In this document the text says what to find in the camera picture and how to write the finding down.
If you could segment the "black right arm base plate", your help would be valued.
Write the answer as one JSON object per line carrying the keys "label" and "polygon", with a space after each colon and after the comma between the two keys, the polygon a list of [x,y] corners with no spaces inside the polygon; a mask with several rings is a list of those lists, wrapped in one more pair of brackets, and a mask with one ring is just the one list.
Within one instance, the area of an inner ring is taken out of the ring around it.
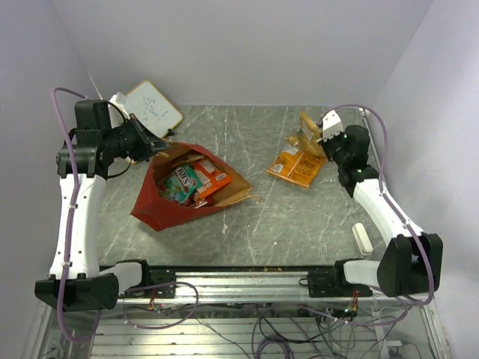
{"label": "black right arm base plate", "polygon": [[299,279],[299,285],[308,290],[310,298],[367,298],[373,291],[366,285],[346,282],[344,273],[335,266],[321,266]]}

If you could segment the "orange cracker snack pack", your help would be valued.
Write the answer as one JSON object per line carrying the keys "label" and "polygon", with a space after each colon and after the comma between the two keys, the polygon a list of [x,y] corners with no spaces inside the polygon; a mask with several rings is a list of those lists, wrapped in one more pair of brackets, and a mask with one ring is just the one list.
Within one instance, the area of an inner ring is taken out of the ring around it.
{"label": "orange cracker snack pack", "polygon": [[201,182],[195,193],[198,200],[209,197],[233,182],[230,174],[217,168],[209,159],[194,162],[193,170]]}

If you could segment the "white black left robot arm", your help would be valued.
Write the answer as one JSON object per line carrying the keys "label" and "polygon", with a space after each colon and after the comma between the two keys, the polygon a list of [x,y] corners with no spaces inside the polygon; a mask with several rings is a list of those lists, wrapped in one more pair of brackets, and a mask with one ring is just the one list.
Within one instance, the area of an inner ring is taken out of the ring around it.
{"label": "white black left robot arm", "polygon": [[75,104],[76,128],[67,133],[56,156],[61,186],[58,244],[49,275],[34,287],[35,296],[57,311],[110,310],[129,290],[144,297],[153,286],[145,260],[126,260],[100,270],[97,227],[100,204],[117,158],[143,162],[169,144],[144,127],[134,114],[113,127],[105,100]]}

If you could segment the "red paper bag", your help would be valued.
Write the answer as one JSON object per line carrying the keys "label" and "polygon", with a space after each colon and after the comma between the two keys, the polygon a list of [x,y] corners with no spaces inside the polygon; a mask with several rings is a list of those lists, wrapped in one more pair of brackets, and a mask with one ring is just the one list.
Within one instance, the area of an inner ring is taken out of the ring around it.
{"label": "red paper bag", "polygon": [[[213,155],[198,144],[174,142],[165,151],[166,157],[156,155],[150,160],[141,190],[136,199],[131,215],[156,231],[193,221],[195,219],[219,212],[229,206],[252,197],[251,184],[230,165]],[[204,155],[219,169],[232,176],[232,183],[213,194],[213,203],[197,209],[174,203],[162,197],[158,184],[174,168],[174,163],[185,155]]]}

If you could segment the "orange chip bag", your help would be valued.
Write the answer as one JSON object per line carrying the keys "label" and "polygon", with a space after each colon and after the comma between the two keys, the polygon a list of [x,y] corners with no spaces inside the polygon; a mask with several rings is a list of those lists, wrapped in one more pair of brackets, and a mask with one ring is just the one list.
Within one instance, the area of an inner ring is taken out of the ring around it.
{"label": "orange chip bag", "polygon": [[286,144],[266,172],[294,185],[310,188],[325,163],[325,157],[312,156]]}

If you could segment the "yellow chip bag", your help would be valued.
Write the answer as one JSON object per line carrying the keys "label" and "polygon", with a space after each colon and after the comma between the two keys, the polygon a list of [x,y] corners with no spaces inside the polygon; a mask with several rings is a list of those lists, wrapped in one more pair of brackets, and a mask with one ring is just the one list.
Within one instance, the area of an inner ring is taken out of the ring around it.
{"label": "yellow chip bag", "polygon": [[326,154],[319,143],[323,132],[304,110],[299,112],[299,124],[299,129],[287,136],[286,141],[303,153],[325,158]]}

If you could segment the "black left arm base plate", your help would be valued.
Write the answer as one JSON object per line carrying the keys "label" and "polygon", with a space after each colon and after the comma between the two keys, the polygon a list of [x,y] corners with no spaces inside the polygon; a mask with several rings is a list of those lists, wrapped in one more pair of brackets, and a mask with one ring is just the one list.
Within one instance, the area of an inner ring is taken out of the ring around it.
{"label": "black left arm base plate", "polygon": [[123,262],[102,271],[118,279],[119,296],[173,298],[176,276],[169,269],[152,269],[147,263]]}

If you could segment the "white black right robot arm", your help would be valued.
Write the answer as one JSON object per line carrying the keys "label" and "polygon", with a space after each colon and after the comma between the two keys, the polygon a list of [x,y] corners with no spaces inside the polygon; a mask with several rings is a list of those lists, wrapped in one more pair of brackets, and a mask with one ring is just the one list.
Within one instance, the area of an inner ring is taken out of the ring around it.
{"label": "white black right robot arm", "polygon": [[338,167],[338,179],[379,230],[386,245],[380,261],[344,260],[330,277],[331,290],[348,295],[356,284],[376,287],[388,297],[426,293],[439,288],[443,242],[410,220],[395,202],[378,171],[368,163],[370,136],[357,125],[335,125],[319,140],[327,159]]}

